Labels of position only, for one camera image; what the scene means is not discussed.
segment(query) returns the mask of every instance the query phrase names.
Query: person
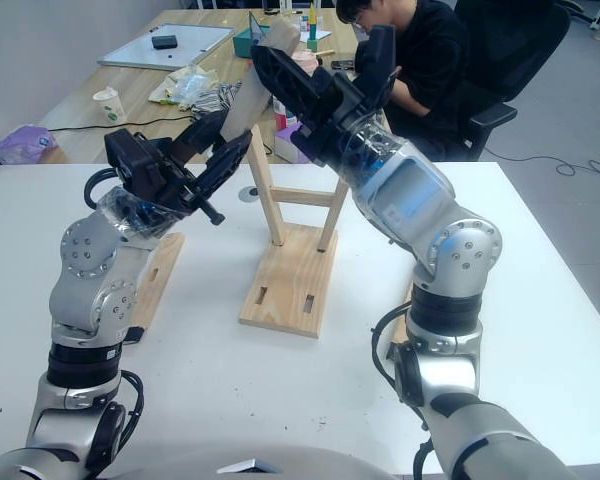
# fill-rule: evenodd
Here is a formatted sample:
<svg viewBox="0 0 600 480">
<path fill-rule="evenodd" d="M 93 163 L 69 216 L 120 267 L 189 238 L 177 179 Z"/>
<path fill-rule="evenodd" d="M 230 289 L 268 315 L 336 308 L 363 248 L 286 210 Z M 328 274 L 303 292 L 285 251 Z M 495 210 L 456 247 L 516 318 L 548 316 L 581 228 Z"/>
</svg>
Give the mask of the person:
<svg viewBox="0 0 600 480">
<path fill-rule="evenodd" d="M 431 161 L 464 160 L 457 116 L 468 34 L 453 10 L 438 0 L 337 0 L 336 13 L 367 33 L 395 27 L 401 71 L 384 110 L 392 132 Z"/>
</svg>

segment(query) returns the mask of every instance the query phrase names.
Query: white table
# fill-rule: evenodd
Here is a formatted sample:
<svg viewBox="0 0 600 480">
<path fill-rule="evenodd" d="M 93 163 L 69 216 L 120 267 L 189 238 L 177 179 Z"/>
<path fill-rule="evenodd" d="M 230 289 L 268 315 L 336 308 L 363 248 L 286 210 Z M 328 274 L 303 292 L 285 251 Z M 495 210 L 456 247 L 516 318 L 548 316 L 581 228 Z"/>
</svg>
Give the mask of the white table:
<svg viewBox="0 0 600 480">
<path fill-rule="evenodd" d="M 0 453 L 24 443 L 46 369 L 60 238 L 89 213 L 82 187 L 98 168 L 0 167 Z M 279 185 L 335 185 L 327 169 L 272 169 Z M 505 240 L 484 293 L 482 398 L 505 406 L 566 463 L 600 463 L 600 316 L 496 164 L 441 169 L 459 201 L 494 221 Z M 108 473 L 234 441 L 331 448 L 411 472 L 426 435 L 374 370 L 369 329 L 401 302 L 413 260 L 348 198 L 320 339 L 240 325 L 268 241 L 259 202 L 237 198 L 252 184 L 241 166 L 212 198 L 227 217 L 220 227 L 202 214 L 176 226 L 187 240 L 154 323 L 122 361 L 146 384 L 145 413 Z M 313 225 L 326 215 L 283 210 Z M 131 399 L 127 390 L 120 398 Z M 429 460 L 425 473 L 436 471 Z"/>
</svg>

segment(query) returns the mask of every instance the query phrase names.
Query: black cable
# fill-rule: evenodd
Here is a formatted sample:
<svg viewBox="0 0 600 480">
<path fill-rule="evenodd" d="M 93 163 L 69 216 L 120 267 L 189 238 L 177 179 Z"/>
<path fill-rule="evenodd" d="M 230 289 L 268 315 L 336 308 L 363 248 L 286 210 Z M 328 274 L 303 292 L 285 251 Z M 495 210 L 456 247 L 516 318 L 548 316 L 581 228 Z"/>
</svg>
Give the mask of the black cable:
<svg viewBox="0 0 600 480">
<path fill-rule="evenodd" d="M 413 457 L 413 480 L 422 480 L 422 468 L 424 467 L 424 461 L 433 451 L 433 441 L 431 437 L 425 443 L 420 444 L 420 449 Z"/>
<path fill-rule="evenodd" d="M 576 174 L 576 170 L 584 170 L 585 172 L 596 173 L 600 175 L 600 162 L 597 160 L 588 160 L 588 167 L 583 165 L 576 165 L 575 163 L 569 163 L 566 160 L 562 160 L 558 157 L 552 157 L 551 155 L 535 155 L 533 157 L 527 158 L 510 158 L 505 157 L 504 155 L 500 155 L 498 153 L 492 152 L 487 147 L 484 148 L 487 152 L 489 152 L 494 157 L 501 158 L 502 160 L 507 160 L 509 162 L 528 162 L 529 160 L 555 160 L 558 162 L 556 165 L 556 172 L 558 174 L 563 175 L 565 177 L 573 177 Z"/>
<path fill-rule="evenodd" d="M 91 191 L 95 188 L 97 184 L 100 182 L 107 180 L 108 178 L 117 177 L 118 174 L 113 168 L 105 168 L 103 170 L 98 170 L 96 173 L 89 177 L 87 183 L 84 184 L 84 203 L 93 210 L 96 209 L 96 202 L 91 198 Z"/>
<path fill-rule="evenodd" d="M 136 397 L 136 404 L 133 407 L 133 410 L 129 412 L 129 416 L 131 418 L 125 425 L 124 430 L 120 435 L 120 446 L 118 447 L 118 452 L 122 450 L 125 444 L 129 441 L 129 438 L 131 438 L 133 431 L 136 429 L 136 426 L 140 421 L 142 410 L 144 409 L 144 385 L 142 384 L 140 377 L 128 370 L 121 370 L 120 375 L 131 384 L 138 396 Z"/>
<path fill-rule="evenodd" d="M 76 130 L 89 130 L 90 128 L 120 128 L 126 126 L 137 126 L 142 127 L 144 125 L 151 125 L 156 122 L 172 122 L 175 120 L 184 120 L 185 118 L 191 118 L 191 115 L 185 115 L 183 117 L 175 117 L 175 118 L 155 118 L 153 120 L 149 120 L 148 122 L 127 122 L 121 123 L 120 125 L 86 125 L 84 127 L 62 127 L 62 128 L 51 128 L 48 129 L 50 132 L 64 132 L 64 131 L 76 131 Z"/>
<path fill-rule="evenodd" d="M 375 328 L 371 329 L 371 360 L 373 361 L 373 365 L 376 367 L 380 375 L 382 375 L 385 380 L 391 385 L 391 388 L 395 390 L 396 381 L 387 373 L 384 369 L 384 366 L 380 362 L 380 358 L 378 357 L 378 342 L 380 341 L 380 336 L 382 335 L 383 330 L 389 325 L 393 320 L 398 318 L 400 315 L 404 315 L 409 310 L 411 306 L 411 302 L 403 303 L 402 305 L 397 306 L 389 313 L 387 313 L 384 317 L 380 319 Z"/>
</svg>

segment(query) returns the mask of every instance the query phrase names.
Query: striped cloth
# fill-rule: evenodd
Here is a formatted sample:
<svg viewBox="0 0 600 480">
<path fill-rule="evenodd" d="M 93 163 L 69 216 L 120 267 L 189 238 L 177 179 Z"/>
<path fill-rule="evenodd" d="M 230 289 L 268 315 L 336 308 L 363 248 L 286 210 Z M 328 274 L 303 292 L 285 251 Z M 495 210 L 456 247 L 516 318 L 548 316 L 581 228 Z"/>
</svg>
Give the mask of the striped cloth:
<svg viewBox="0 0 600 480">
<path fill-rule="evenodd" d="M 241 85 L 242 80 L 235 83 L 221 82 L 217 87 L 205 90 L 191 106 L 193 117 L 197 120 L 207 113 L 230 109 Z"/>
</svg>

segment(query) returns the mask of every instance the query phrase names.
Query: purple bag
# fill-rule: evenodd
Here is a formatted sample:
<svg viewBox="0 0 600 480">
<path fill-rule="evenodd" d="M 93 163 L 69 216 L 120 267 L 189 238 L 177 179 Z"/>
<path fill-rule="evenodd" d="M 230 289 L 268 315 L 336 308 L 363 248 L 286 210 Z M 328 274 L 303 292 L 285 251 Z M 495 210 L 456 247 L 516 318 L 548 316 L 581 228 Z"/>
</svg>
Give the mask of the purple bag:
<svg viewBox="0 0 600 480">
<path fill-rule="evenodd" d="M 3 165 L 38 163 L 47 150 L 57 146 L 56 139 L 49 130 L 26 125 L 11 132 L 0 142 L 0 163 Z"/>
</svg>

